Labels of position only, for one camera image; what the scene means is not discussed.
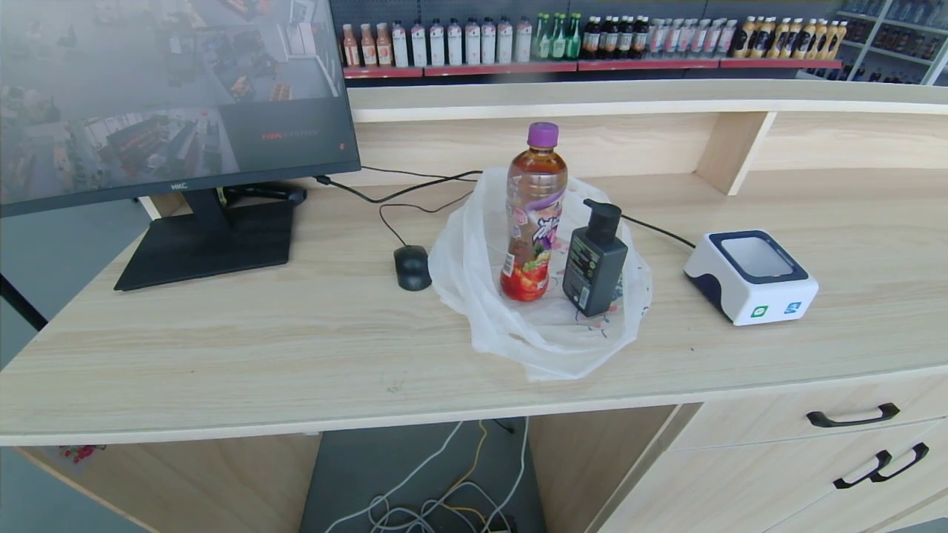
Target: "monitor stand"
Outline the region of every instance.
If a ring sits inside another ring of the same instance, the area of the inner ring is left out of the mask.
[[[193,214],[152,222],[116,290],[272,267],[289,261],[293,203],[225,209],[217,191],[184,193]]]

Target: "computer mouse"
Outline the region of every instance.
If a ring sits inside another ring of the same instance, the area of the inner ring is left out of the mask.
[[[424,247],[407,245],[395,251],[395,276],[405,290],[423,290],[431,285],[428,253]]]

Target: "plastic bag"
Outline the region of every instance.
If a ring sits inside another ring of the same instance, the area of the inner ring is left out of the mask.
[[[589,223],[583,200],[609,202],[602,192],[570,178],[550,262],[550,286],[535,302],[501,294],[508,228],[505,169],[488,169],[465,204],[451,214],[428,258],[434,290],[448,307],[467,316],[478,352],[522,363],[531,380],[579,379],[636,339],[651,304],[651,272],[635,252],[629,226],[618,237],[629,246],[623,277],[610,310],[587,318],[562,289],[569,239]]]

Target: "black drawer handle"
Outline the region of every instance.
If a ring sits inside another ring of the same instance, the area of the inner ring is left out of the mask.
[[[882,416],[878,418],[867,418],[866,420],[853,420],[852,422],[836,422],[835,420],[830,420],[822,411],[807,413],[807,418],[810,420],[810,423],[817,428],[844,428],[846,426],[862,426],[864,424],[885,422],[886,420],[895,418],[895,415],[899,414],[899,408],[896,407],[894,403],[884,403],[880,405],[878,409],[882,412]]]
[[[869,476],[869,479],[872,481],[872,483],[882,483],[884,481],[888,481],[894,478],[895,476],[901,474],[902,472],[908,469],[911,469],[912,467],[915,466],[916,463],[924,459],[925,455],[928,455],[928,447],[925,446],[925,443],[923,442],[920,442],[919,444],[913,446],[912,451],[915,452],[915,459],[912,459],[911,463],[900,468],[899,471],[895,472],[892,475],[886,476],[879,473],[879,469],[875,469],[875,471],[873,471],[872,474]]]
[[[856,481],[850,483],[843,478],[839,478],[832,482],[833,486],[842,490],[843,488],[856,487],[863,481],[870,479],[875,475],[879,470],[883,469],[889,462],[892,460],[892,454],[888,451],[882,450],[879,453],[876,453],[876,461],[879,461],[879,464],[876,465],[876,468],[873,469],[870,473],[864,475],[863,477],[857,479]]]

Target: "surveillance camera feed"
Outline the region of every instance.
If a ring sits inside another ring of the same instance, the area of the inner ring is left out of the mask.
[[[357,160],[327,0],[2,0],[0,25],[0,205]]]

